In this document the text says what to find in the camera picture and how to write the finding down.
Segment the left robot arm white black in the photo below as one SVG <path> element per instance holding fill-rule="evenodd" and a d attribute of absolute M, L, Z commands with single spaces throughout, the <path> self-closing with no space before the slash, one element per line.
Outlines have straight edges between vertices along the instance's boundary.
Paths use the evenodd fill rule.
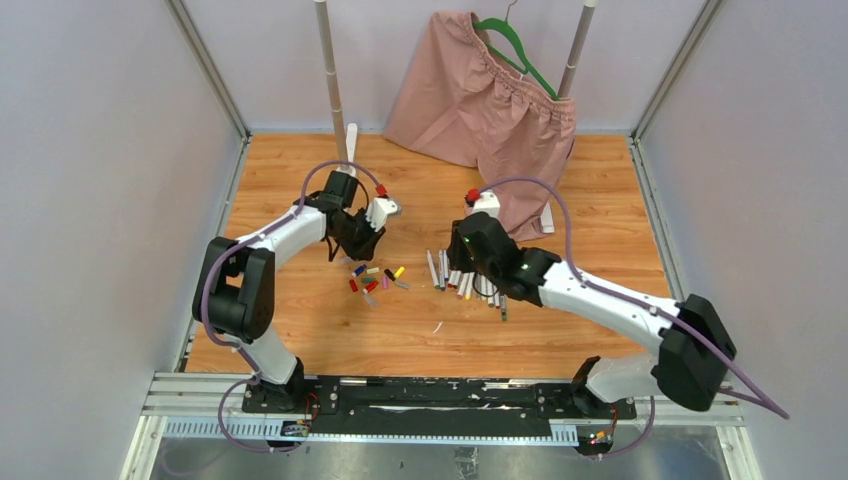
<path fill-rule="evenodd" d="M 281 217 L 259 230 L 207 246 L 192 316 L 216 345 L 228 347 L 248 364 L 256 384 L 283 413 L 298 411 L 306 400 L 302 361 L 272 327 L 276 274 L 305 248 L 323 242 L 331 256 L 343 251 L 355 261 L 370 261 L 399 202 L 386 188 L 357 212 L 350 209 L 361 180 L 345 168 L 332 171 L 321 190 L 303 191 Z"/>

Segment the yellow cap white marker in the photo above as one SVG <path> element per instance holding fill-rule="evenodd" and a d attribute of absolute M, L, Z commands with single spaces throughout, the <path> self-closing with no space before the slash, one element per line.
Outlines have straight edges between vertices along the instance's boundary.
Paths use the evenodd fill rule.
<path fill-rule="evenodd" d="M 470 300 L 472 296 L 474 274 L 469 273 L 466 276 L 465 287 L 463 289 L 463 299 Z"/>

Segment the purple cap white marker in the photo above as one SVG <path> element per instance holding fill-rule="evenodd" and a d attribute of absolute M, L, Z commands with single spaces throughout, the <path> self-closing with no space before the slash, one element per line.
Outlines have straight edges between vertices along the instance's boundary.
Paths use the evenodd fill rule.
<path fill-rule="evenodd" d="M 459 299 L 464 299 L 465 296 L 466 296 L 466 289 L 467 289 L 466 285 L 467 285 L 467 281 L 468 281 L 468 276 L 469 276 L 468 273 L 463 272 L 460 275 L 459 280 L 457 282 L 456 295 Z"/>

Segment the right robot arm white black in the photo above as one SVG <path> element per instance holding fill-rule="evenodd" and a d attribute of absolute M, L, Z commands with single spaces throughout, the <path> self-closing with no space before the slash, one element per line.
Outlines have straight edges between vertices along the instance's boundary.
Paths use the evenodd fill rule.
<path fill-rule="evenodd" d="M 448 257 L 509 299 L 579 315 L 645 349 L 643 355 L 584 362 L 570 392 L 573 408 L 584 417 L 626 397 L 651 394 L 705 412 L 735 359 L 736 346 L 708 299 L 690 294 L 676 301 L 608 282 L 557 254 L 518 246 L 487 213 L 453 222 Z"/>

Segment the grey clear-cap pen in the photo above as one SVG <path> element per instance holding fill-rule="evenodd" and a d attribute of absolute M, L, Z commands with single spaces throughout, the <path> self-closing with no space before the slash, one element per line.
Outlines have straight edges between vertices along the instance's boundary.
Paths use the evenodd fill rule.
<path fill-rule="evenodd" d="M 500 311 L 500 317 L 502 322 L 508 321 L 508 310 L 506 305 L 506 297 L 504 295 L 500 295 L 498 298 L 498 309 Z"/>

